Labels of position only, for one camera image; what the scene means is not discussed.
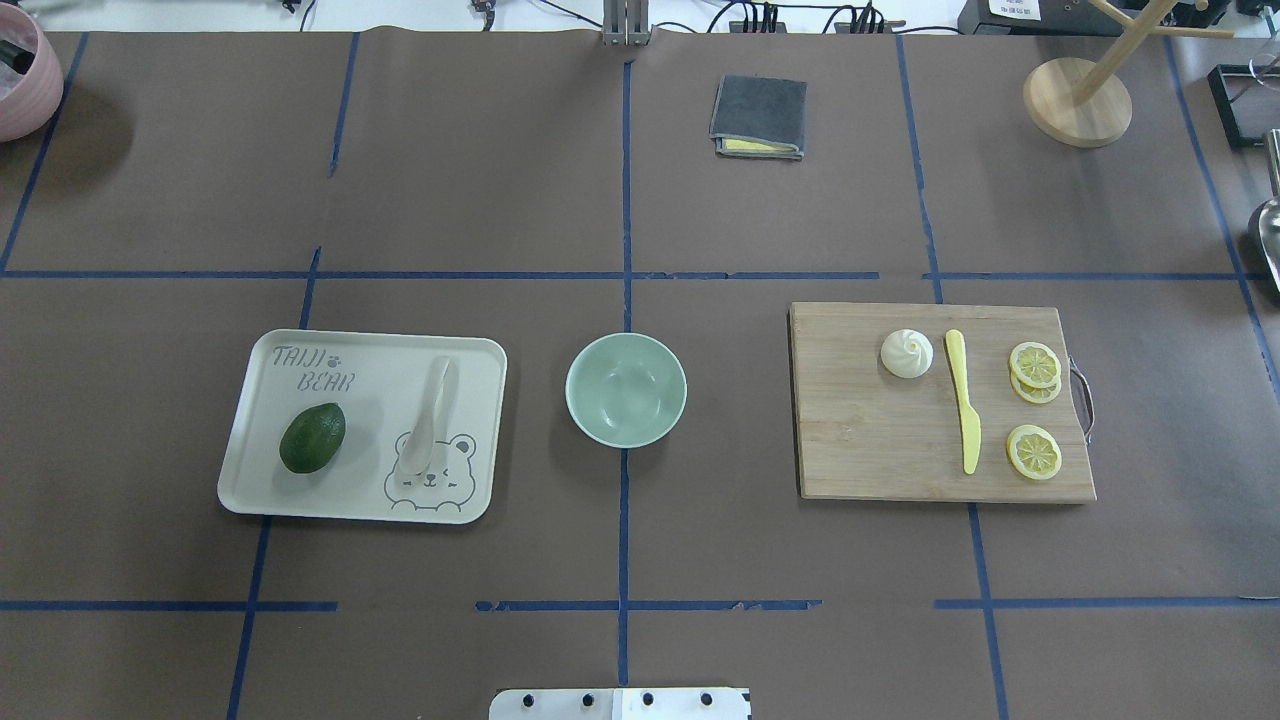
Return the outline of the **white ceramic spoon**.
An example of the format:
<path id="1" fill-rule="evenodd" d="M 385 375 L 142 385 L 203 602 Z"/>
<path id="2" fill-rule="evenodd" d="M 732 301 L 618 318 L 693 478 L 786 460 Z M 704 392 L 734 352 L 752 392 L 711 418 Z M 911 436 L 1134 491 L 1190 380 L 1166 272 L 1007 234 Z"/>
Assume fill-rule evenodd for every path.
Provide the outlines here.
<path id="1" fill-rule="evenodd" d="M 447 429 L 453 413 L 457 386 L 456 360 L 448 355 L 436 357 L 428 369 L 417 420 L 399 455 L 399 483 L 411 484 L 426 478 L 440 432 Z"/>

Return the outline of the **white steamed bun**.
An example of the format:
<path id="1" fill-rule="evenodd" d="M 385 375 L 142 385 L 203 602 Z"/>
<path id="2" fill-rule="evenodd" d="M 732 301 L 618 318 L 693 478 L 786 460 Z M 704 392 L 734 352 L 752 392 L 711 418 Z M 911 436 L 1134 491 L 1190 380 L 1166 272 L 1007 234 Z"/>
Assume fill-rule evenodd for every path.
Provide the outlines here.
<path id="1" fill-rule="evenodd" d="M 888 333 L 879 347 L 884 369 L 897 378 L 915 379 L 932 368 L 934 346 L 922 332 L 904 328 Z"/>

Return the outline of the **mint green bowl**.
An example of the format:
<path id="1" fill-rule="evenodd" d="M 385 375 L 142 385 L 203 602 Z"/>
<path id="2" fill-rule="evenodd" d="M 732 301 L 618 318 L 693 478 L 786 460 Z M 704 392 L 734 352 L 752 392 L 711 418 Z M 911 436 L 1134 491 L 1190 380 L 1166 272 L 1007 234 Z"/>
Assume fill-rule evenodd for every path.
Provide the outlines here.
<path id="1" fill-rule="evenodd" d="M 675 352 L 648 334 L 620 332 L 579 351 L 564 401 L 580 430 L 612 448 L 662 439 L 684 415 L 689 383 Z"/>

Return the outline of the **pink bowl with ice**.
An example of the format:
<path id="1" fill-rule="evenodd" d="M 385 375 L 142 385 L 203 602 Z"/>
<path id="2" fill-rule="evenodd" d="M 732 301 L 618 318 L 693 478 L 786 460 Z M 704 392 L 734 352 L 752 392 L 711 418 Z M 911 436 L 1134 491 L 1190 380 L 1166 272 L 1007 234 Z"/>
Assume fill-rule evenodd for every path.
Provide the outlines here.
<path id="1" fill-rule="evenodd" d="M 63 73 L 50 38 L 36 19 L 13 3 L 1 5 L 1 141 L 32 135 L 61 104 Z"/>

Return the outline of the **wooden cutting board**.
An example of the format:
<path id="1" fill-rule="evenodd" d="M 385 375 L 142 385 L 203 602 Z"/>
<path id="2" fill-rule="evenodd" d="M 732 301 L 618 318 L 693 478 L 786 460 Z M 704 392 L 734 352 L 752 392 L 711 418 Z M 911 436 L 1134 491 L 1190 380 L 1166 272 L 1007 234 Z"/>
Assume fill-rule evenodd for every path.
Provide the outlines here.
<path id="1" fill-rule="evenodd" d="M 800 489 L 804 498 L 1088 503 L 1096 491 L 1085 434 L 1068 372 L 1050 404 L 1029 404 L 1010 384 L 1009 355 L 1024 341 L 1068 359 L 1053 307 L 929 304 L 795 302 L 788 314 Z M 924 375 L 887 372 L 879 350 L 899 329 L 924 333 L 934 361 Z M 972 402 L 982 451 L 963 471 L 957 404 L 945 347 L 947 329 L 966 340 Z M 1018 474 L 1006 455 L 1010 430 L 1044 428 L 1062 451 L 1051 480 Z"/>

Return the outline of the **cream bear print tray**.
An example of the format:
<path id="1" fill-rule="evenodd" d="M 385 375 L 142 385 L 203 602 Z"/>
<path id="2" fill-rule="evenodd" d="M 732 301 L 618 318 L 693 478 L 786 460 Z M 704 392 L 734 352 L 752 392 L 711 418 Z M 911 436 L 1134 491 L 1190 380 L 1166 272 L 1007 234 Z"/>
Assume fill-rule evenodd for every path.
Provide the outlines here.
<path id="1" fill-rule="evenodd" d="M 428 369 L 458 368 L 453 413 L 424 480 L 399 483 Z M 507 355 L 493 340 L 276 329 L 250 352 L 218 497 L 242 514 L 461 525 L 489 507 L 506 391 Z M 307 407 L 338 404 L 346 438 L 311 474 L 288 471 L 278 445 Z"/>

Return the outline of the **grey folded cloth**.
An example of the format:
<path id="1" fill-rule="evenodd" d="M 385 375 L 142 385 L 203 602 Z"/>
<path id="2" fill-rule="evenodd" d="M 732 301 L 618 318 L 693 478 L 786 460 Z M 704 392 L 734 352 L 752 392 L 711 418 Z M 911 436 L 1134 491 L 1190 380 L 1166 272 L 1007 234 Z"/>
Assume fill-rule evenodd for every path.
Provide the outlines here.
<path id="1" fill-rule="evenodd" d="M 723 76 L 709 137 L 726 158 L 799 161 L 806 150 L 808 83 L 759 76 Z"/>

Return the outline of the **green avocado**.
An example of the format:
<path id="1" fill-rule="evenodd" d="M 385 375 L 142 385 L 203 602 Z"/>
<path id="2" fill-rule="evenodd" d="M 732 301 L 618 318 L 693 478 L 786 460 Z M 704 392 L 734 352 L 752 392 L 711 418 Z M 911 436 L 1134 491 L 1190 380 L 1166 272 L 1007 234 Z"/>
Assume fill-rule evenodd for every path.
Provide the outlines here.
<path id="1" fill-rule="evenodd" d="M 285 428 L 278 445 L 283 466 L 294 474 L 324 469 L 346 438 L 346 414 L 338 404 L 305 409 Z"/>

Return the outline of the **yellow plastic knife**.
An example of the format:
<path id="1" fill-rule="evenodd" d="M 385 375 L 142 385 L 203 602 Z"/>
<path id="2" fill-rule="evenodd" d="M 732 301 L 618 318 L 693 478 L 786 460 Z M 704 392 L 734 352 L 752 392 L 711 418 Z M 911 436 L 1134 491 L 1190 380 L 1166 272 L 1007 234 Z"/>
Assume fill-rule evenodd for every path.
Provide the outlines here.
<path id="1" fill-rule="evenodd" d="M 974 475 L 980 461 L 982 420 L 972 402 L 966 340 L 963 332 L 956 328 L 947 329 L 943 340 L 957 404 L 963 471 L 966 475 Z"/>

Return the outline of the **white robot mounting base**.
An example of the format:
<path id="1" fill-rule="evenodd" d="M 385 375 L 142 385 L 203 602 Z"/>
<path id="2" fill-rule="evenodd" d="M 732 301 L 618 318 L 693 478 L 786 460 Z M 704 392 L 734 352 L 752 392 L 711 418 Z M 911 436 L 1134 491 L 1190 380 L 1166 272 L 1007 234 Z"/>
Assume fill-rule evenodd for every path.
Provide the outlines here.
<path id="1" fill-rule="evenodd" d="M 489 719 L 751 719 L 750 691 L 733 687 L 507 689 Z"/>

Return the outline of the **upper lemon slice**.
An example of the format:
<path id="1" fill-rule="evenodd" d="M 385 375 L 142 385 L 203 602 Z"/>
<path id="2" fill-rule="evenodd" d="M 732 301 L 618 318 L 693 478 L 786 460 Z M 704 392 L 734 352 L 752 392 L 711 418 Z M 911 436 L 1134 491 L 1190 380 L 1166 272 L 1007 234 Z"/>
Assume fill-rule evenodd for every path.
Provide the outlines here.
<path id="1" fill-rule="evenodd" d="M 1048 389 L 1062 377 L 1059 355 L 1047 345 L 1027 341 L 1016 345 L 1009 355 L 1012 377 L 1025 387 Z"/>

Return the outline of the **lemon slice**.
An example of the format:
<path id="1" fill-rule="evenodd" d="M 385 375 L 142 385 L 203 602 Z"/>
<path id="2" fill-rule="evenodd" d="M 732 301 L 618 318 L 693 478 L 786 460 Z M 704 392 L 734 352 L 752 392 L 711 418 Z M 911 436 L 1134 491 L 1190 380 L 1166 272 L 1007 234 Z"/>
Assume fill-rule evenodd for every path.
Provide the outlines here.
<path id="1" fill-rule="evenodd" d="M 1057 398 L 1061 393 L 1061 380 L 1055 382 L 1052 386 L 1047 387 L 1034 387 L 1020 380 L 1014 373 L 1010 373 L 1010 384 L 1012 391 L 1018 397 L 1029 404 L 1050 404 Z"/>
<path id="2" fill-rule="evenodd" d="M 1028 480 L 1051 480 L 1061 470 L 1061 448 L 1042 427 L 1023 424 L 1012 428 L 1005 447 L 1012 469 Z"/>
<path id="3" fill-rule="evenodd" d="M 1027 341 L 1016 345 L 1009 355 L 1012 377 L 1025 387 L 1048 389 L 1062 377 L 1059 355 L 1047 345 Z"/>

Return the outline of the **middle lemon slice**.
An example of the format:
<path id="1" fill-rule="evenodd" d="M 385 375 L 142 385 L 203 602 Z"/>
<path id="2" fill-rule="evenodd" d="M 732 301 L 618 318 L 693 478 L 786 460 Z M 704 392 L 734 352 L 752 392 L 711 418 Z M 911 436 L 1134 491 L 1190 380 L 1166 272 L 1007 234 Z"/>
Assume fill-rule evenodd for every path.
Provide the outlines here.
<path id="1" fill-rule="evenodd" d="M 1014 373 L 1010 373 L 1010 384 L 1012 391 L 1018 397 L 1029 404 L 1050 404 L 1057 398 L 1061 393 L 1061 380 L 1055 382 L 1052 386 L 1047 387 L 1034 387 L 1020 380 Z"/>

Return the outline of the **lower lemon slice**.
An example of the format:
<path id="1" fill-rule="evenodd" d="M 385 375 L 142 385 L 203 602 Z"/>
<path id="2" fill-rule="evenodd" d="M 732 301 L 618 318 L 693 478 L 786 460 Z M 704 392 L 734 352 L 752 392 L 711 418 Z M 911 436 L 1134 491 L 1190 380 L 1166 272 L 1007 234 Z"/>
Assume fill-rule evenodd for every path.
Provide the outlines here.
<path id="1" fill-rule="evenodd" d="M 1012 428 L 1005 447 L 1012 469 L 1028 480 L 1051 480 L 1061 470 L 1061 448 L 1042 427 L 1023 424 Z"/>

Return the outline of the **wooden mug tree stand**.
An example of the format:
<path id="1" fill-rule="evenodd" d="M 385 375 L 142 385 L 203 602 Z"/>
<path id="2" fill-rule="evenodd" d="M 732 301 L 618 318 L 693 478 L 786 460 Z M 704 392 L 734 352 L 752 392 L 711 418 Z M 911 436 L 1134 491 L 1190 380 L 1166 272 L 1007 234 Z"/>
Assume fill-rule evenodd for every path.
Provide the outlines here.
<path id="1" fill-rule="evenodd" d="M 1027 111 L 1051 138 L 1078 149 L 1098 149 L 1121 138 L 1132 123 L 1133 102 L 1116 77 L 1119 68 L 1151 35 L 1166 37 L 1233 38 L 1233 29 L 1165 27 L 1161 20 L 1175 1 L 1148 1 L 1128 15 L 1111 1 L 1091 5 L 1123 27 L 1097 61 L 1060 56 L 1038 65 L 1021 90 Z"/>

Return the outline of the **metal scoop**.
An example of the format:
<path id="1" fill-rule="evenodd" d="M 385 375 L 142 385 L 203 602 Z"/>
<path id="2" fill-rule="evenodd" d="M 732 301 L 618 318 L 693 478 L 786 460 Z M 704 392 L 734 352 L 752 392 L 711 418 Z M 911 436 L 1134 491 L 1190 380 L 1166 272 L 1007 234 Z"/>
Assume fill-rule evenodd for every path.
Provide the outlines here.
<path id="1" fill-rule="evenodd" d="M 1271 197 L 1257 206 L 1251 217 L 1251 234 L 1271 279 L 1279 291 L 1279 129 L 1263 137 L 1268 161 Z"/>

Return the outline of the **black tray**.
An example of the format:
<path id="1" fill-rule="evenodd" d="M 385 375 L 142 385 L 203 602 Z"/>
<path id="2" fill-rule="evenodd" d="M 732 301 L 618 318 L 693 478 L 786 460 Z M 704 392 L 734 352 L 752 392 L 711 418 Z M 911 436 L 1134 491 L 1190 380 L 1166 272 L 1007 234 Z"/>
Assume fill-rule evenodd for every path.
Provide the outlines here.
<path id="1" fill-rule="evenodd" d="M 1277 90 L 1257 82 L 1245 65 L 1216 65 L 1206 79 L 1229 145 L 1263 147 L 1268 133 L 1279 128 Z"/>

